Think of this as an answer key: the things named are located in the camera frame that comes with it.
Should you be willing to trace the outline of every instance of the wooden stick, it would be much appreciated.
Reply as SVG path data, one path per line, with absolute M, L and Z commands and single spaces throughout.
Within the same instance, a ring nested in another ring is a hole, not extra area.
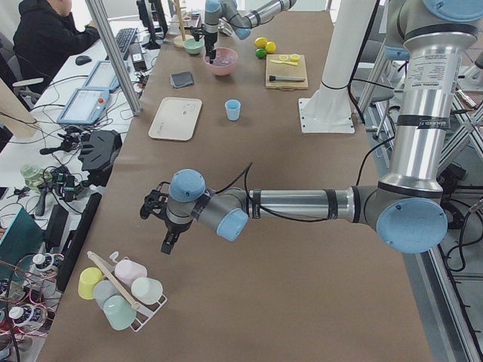
M 88 258 L 98 267 L 102 273 L 114 284 L 114 287 L 122 294 L 124 298 L 131 304 L 132 309 L 138 310 L 141 304 L 136 301 L 133 296 L 119 283 L 119 281 L 111 274 L 108 268 L 104 265 L 105 261 L 100 256 L 92 251 L 88 251 Z
M 184 31 L 184 20 L 183 20 L 183 14 L 181 12 L 180 0 L 174 0 L 174 6 L 176 6 L 176 14 L 178 16 L 178 22 L 180 23 L 181 38 L 183 39 L 183 41 L 185 41 L 186 33 Z

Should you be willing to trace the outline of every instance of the tablet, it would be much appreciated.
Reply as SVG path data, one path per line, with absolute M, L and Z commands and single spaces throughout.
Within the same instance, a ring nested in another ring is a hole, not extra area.
M 77 88 L 60 113 L 57 123 L 94 124 L 104 112 L 109 97 L 109 88 Z

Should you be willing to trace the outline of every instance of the computer monitor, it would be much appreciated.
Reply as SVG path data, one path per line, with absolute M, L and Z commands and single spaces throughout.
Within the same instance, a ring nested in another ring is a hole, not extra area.
M 153 19 L 158 22 L 160 26 L 159 31 L 162 31 L 163 37 L 165 37 L 168 34 L 168 23 L 166 23 L 165 10 L 161 0 L 149 0 L 149 2 L 151 3 Z
M 156 30 L 154 22 L 152 21 L 151 6 L 147 6 L 148 0 L 136 0 L 137 10 L 139 11 L 139 18 L 143 22 L 143 26 L 148 28 L 149 41 L 143 45 L 146 49 L 159 49 L 161 45 L 156 42 Z

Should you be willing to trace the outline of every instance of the white pillar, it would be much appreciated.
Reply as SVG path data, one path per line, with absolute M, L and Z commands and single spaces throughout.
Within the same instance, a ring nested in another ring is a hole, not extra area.
M 302 132 L 354 133 L 346 86 L 376 3 L 342 0 L 320 88 L 312 98 L 299 99 Z

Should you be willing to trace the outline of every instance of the lime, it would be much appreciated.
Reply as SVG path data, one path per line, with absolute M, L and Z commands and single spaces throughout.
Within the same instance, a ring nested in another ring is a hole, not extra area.
M 264 57 L 266 57 L 266 50 L 263 48 L 256 49 L 255 55 L 258 59 L 263 59 Z

